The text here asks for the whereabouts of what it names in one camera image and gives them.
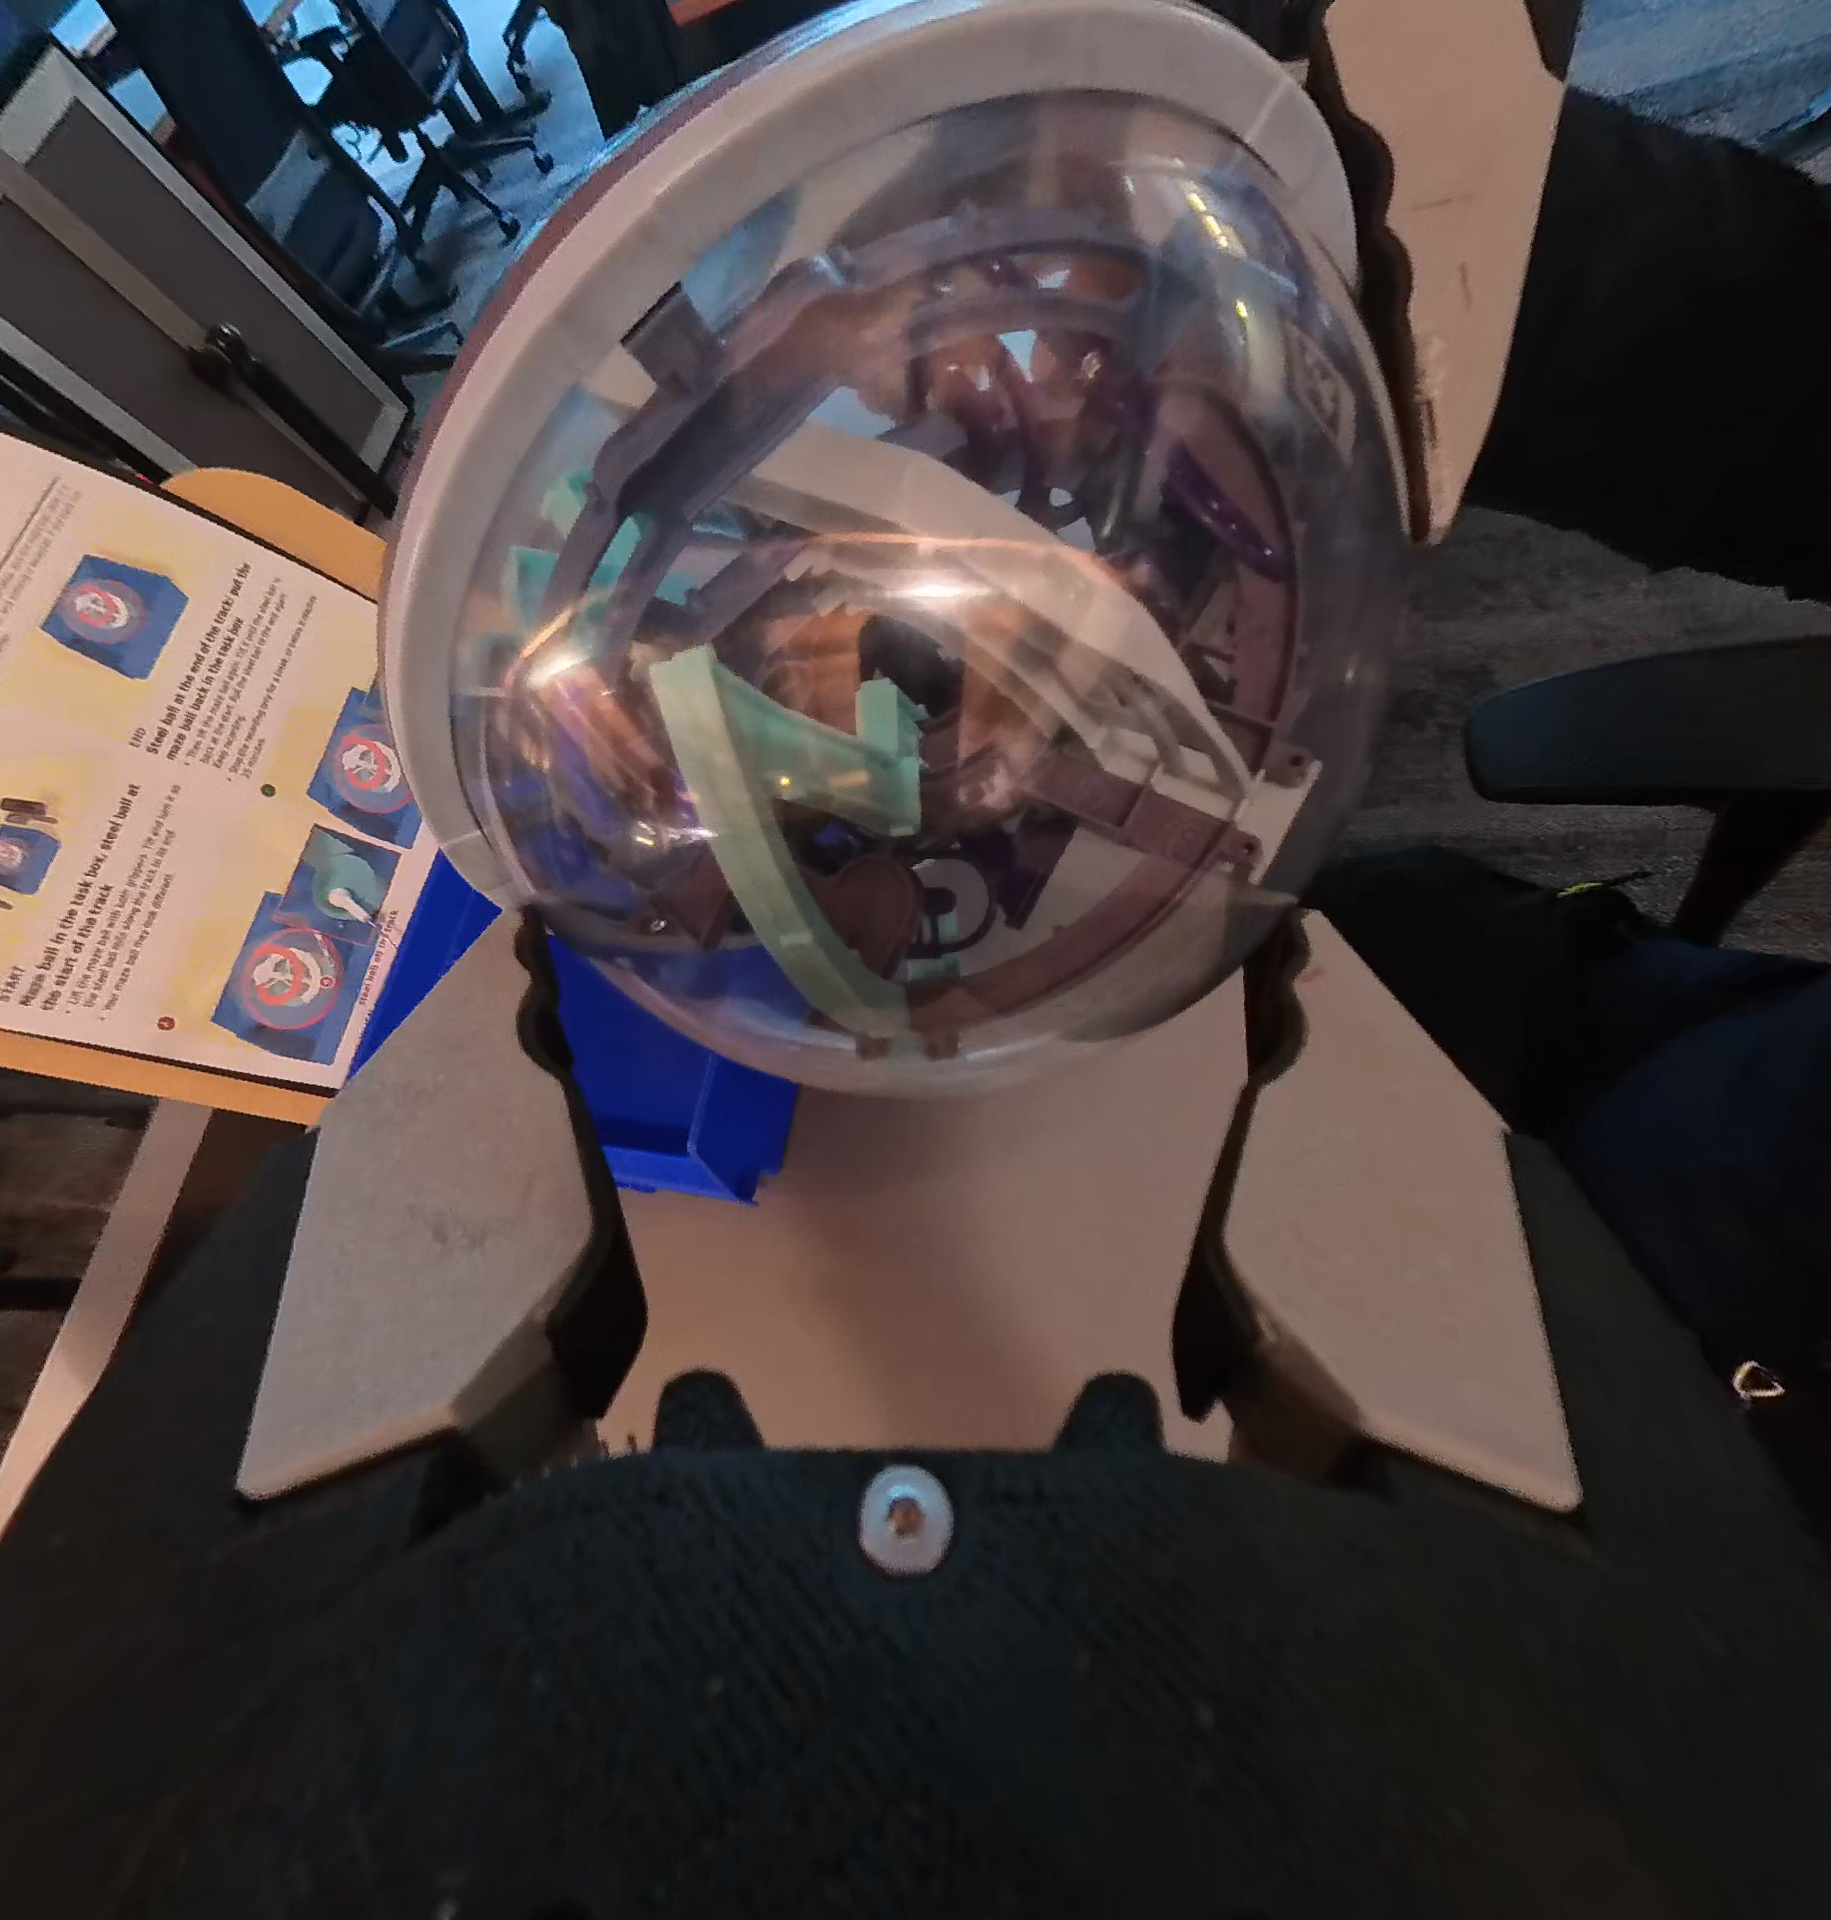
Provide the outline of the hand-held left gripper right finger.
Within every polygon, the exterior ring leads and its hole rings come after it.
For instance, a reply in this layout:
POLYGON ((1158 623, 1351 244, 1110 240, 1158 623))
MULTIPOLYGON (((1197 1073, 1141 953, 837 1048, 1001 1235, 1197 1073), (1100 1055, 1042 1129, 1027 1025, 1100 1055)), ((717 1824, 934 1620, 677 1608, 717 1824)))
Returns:
POLYGON ((1177 1452, 1584 1510, 1508 1129, 1337 924, 1173 1021, 1173 1184, 1177 1452))

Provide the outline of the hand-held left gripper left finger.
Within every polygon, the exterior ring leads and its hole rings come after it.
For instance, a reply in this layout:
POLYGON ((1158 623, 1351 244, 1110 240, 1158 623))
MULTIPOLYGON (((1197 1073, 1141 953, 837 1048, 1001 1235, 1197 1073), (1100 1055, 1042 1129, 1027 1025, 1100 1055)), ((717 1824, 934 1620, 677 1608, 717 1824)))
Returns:
POLYGON ((546 927, 512 906, 319 1122, 239 1494, 427 1445, 529 1480, 609 1412, 644 1325, 546 927))

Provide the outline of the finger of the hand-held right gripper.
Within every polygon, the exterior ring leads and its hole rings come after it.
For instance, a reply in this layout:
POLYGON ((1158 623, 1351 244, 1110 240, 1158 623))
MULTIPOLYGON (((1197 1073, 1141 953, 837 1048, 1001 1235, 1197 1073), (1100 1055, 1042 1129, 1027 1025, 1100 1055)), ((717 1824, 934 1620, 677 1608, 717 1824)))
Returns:
POLYGON ((1445 540, 1501 413, 1570 95, 1573 7, 1337 0, 1312 98, 1357 200, 1415 540, 1445 540))

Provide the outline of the clear plastic maze ball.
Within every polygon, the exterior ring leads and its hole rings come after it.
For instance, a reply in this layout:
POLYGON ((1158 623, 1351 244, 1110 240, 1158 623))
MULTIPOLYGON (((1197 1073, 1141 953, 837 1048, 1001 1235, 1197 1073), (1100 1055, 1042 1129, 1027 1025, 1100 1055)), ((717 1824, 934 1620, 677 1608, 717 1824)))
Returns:
POLYGON ((964 1094, 1193 1011, 1359 798, 1411 478, 1306 84, 837 7, 521 240, 400 490, 423 821, 690 1042, 964 1094))

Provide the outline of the blue plastic bin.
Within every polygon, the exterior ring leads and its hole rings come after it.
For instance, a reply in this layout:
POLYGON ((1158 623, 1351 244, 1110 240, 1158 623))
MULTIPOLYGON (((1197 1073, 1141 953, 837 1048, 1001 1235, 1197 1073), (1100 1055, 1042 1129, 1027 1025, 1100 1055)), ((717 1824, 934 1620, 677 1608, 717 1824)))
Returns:
MULTIPOLYGON (((353 1073, 373 1060, 491 924, 495 902, 438 860, 399 937, 353 1073)), ((572 1077, 589 1107, 616 1184, 759 1202, 759 1184, 784 1169, 801 1088, 655 1021, 563 937, 552 937, 552 964, 572 1077)))

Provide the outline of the person's dark trousers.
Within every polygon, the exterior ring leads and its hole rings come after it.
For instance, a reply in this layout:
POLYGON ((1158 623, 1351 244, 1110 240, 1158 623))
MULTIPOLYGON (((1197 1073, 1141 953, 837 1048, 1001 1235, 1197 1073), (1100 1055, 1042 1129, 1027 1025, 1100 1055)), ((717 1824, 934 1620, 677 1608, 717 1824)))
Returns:
POLYGON ((1663 931, 1630 887, 1471 851, 1328 865, 1312 906, 1732 1377, 1831 1417, 1831 964, 1663 931))

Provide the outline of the printed instruction sheet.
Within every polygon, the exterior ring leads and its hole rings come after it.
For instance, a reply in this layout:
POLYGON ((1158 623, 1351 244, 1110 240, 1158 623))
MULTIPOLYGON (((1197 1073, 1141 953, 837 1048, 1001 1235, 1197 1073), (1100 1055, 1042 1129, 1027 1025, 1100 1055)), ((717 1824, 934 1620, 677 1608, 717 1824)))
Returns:
POLYGON ((379 604, 0 431, 0 1025, 343 1091, 430 865, 379 604))

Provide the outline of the grey equipment case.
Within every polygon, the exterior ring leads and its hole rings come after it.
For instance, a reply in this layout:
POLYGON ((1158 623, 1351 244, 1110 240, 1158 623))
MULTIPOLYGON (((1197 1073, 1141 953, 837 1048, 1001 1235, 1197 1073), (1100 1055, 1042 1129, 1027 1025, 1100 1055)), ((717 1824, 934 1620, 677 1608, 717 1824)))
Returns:
POLYGON ((155 480, 239 464, 353 521, 399 513, 413 413, 57 35, 0 65, 0 402, 155 480))

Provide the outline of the black office chair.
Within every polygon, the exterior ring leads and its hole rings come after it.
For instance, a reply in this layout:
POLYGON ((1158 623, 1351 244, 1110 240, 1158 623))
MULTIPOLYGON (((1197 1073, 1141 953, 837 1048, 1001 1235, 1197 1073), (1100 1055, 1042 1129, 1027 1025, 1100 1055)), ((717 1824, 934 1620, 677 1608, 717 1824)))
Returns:
POLYGON ((516 65, 516 95, 495 95, 458 7, 295 7, 274 28, 274 52, 321 72, 311 107, 335 133, 361 133, 379 157, 399 164, 384 201, 413 248, 449 200, 479 210, 506 248, 516 244, 521 216, 491 200, 491 172, 501 157, 526 157, 542 177, 556 169, 542 148, 552 91, 516 65))

